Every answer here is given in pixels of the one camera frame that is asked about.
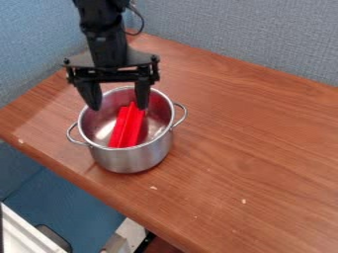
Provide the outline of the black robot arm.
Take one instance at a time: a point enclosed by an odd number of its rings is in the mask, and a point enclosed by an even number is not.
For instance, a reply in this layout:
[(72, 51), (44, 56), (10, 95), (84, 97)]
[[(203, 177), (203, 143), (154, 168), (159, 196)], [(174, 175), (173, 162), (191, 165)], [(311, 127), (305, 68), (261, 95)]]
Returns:
[(151, 86), (161, 80), (161, 57), (130, 47), (123, 13), (130, 9), (143, 16), (131, 0), (72, 0), (79, 13), (79, 28), (87, 40), (88, 51), (63, 60), (67, 82), (94, 111), (103, 101), (102, 83), (134, 82), (136, 105), (146, 110), (150, 105)]

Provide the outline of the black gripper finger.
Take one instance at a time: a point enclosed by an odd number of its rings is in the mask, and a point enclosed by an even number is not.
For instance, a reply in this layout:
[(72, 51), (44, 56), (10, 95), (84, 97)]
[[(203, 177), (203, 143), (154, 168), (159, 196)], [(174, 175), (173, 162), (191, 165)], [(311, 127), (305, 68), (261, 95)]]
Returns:
[(151, 81), (139, 80), (135, 84), (135, 95), (138, 108), (146, 110), (150, 104), (150, 94), (151, 94)]
[(99, 111), (103, 98), (100, 85), (95, 82), (79, 82), (76, 84), (76, 90), (88, 108)]

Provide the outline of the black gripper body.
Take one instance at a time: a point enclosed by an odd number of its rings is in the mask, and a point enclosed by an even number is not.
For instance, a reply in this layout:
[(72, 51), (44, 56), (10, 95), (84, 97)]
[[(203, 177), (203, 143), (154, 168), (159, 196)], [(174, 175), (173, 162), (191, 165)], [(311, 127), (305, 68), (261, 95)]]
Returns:
[(124, 33), (87, 42), (88, 50), (63, 61), (70, 83), (138, 82), (140, 78), (155, 83), (161, 80), (161, 58), (131, 48)]

